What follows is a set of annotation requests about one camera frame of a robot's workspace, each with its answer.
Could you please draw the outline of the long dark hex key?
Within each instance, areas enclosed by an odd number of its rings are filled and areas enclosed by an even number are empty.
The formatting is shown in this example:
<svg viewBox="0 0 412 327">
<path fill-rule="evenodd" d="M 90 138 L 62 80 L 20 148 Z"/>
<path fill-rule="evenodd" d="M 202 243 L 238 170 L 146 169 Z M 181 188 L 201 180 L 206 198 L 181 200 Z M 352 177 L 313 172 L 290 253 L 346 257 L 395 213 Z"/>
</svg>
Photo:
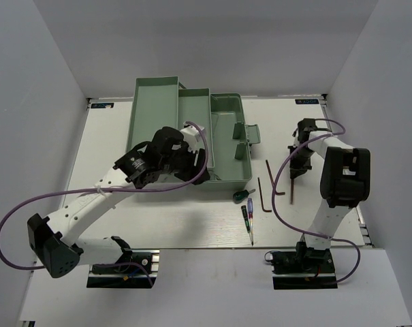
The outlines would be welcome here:
<svg viewBox="0 0 412 327">
<path fill-rule="evenodd" d="M 271 213 L 272 210 L 266 207 L 266 201 L 265 201 L 265 197 L 264 197 L 264 193 L 262 189 L 262 182 L 261 182 L 260 177 L 257 178 L 257 185 L 259 188 L 259 198 L 260 198 L 262 211 L 265 213 Z"/>
</svg>

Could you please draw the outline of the green toolbox with clear lid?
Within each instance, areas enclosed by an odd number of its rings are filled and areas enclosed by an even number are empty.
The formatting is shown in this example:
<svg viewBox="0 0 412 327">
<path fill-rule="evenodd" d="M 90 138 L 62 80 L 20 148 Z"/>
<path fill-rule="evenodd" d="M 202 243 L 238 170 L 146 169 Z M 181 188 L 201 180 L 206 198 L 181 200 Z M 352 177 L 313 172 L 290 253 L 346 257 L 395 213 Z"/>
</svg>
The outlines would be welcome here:
<svg viewBox="0 0 412 327">
<path fill-rule="evenodd" d="M 127 150 L 150 141 L 162 127 L 184 133 L 190 153 L 208 150 L 207 191 L 238 191 L 252 179 L 251 150 L 261 141 L 249 125 L 237 93 L 188 89 L 177 76 L 137 78 L 127 134 Z"/>
</svg>

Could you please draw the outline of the stubby green screwdriver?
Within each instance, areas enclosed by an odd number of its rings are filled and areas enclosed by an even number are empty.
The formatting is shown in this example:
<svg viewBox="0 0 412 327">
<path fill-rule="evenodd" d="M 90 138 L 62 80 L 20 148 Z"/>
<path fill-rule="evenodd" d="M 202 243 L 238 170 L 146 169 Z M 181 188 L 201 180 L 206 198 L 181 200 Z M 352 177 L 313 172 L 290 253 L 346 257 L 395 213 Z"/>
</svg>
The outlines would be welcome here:
<svg viewBox="0 0 412 327">
<path fill-rule="evenodd" d="M 243 189 L 241 191 L 235 192 L 232 196 L 232 199 L 235 203 L 241 203 L 254 192 L 255 192 L 255 189 L 251 189 L 251 190 Z"/>
</svg>

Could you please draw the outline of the black green precision screwdriver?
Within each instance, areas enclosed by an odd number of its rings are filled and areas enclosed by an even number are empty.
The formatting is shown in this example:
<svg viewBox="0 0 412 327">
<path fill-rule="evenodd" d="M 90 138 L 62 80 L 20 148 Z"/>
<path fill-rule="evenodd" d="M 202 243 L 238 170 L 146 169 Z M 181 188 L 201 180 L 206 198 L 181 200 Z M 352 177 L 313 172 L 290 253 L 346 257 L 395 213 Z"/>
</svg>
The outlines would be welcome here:
<svg viewBox="0 0 412 327">
<path fill-rule="evenodd" d="M 251 245 L 253 245 L 253 236 L 252 236 L 252 232 L 251 232 L 251 222 L 250 222 L 250 219 L 249 219 L 249 214 L 248 214 L 248 211 L 247 211 L 247 207 L 245 205 L 242 205 L 240 207 L 240 209 L 241 209 L 241 212 L 242 212 L 242 217 L 244 219 L 245 228 L 246 228 L 247 233 L 249 235 Z"/>
</svg>

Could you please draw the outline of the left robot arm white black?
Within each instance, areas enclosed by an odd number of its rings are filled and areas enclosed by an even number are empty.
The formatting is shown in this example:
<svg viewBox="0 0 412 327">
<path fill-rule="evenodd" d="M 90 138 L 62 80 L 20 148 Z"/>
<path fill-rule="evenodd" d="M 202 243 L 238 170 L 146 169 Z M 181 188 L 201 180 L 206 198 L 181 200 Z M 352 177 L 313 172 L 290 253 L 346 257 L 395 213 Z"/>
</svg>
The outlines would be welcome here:
<svg viewBox="0 0 412 327">
<path fill-rule="evenodd" d="M 63 208 L 28 222 L 29 244 L 43 267 L 53 278 L 60 278 L 81 265 L 102 266 L 126 271 L 133 263 L 133 251 L 119 236 L 101 239 L 82 234 L 100 217 L 135 193 L 163 193 L 152 189 L 162 175 L 172 175 L 180 182 L 172 191 L 208 181 L 208 145 L 205 129 L 185 122 L 181 130 L 162 127 L 153 139 L 135 145 L 114 162 L 106 175 L 92 189 L 83 189 Z"/>
</svg>

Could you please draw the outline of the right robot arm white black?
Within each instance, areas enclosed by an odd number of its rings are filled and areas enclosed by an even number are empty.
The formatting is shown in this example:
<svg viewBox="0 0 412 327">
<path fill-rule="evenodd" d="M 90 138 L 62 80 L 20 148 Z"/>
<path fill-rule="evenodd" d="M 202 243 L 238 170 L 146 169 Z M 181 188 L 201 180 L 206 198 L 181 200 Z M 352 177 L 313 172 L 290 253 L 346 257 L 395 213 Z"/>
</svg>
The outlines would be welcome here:
<svg viewBox="0 0 412 327">
<path fill-rule="evenodd" d="M 318 127 L 315 119 L 302 119 L 294 132 L 294 144 L 288 147 L 292 155 L 291 180 L 311 169 L 313 154 L 323 158 L 319 184 L 322 201 L 295 254 L 296 266 L 305 272 L 312 271 L 327 257 L 341 221 L 370 193 L 370 151 L 349 146 L 336 136 L 321 139 L 325 132 L 327 129 Z"/>
</svg>

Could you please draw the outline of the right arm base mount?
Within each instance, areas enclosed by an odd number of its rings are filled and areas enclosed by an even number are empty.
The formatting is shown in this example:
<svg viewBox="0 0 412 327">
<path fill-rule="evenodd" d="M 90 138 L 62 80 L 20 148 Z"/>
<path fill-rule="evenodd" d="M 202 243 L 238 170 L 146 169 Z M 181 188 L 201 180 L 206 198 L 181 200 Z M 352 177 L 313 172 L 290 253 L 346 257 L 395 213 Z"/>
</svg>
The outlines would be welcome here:
<svg viewBox="0 0 412 327">
<path fill-rule="evenodd" d="M 330 250 L 322 258 L 307 251 L 268 251 L 264 260 L 272 267 L 274 290 L 327 290 L 338 287 Z"/>
</svg>

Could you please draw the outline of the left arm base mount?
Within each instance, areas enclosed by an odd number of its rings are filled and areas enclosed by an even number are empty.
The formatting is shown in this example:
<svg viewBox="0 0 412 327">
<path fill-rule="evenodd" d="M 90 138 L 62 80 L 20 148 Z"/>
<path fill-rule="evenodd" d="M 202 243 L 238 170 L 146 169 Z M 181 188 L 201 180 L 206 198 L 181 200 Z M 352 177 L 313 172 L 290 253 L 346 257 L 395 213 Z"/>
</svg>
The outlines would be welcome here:
<svg viewBox="0 0 412 327">
<path fill-rule="evenodd" d="M 151 289 L 159 270 L 158 249 L 133 251 L 127 265 L 90 267 L 86 287 L 89 289 Z"/>
</svg>

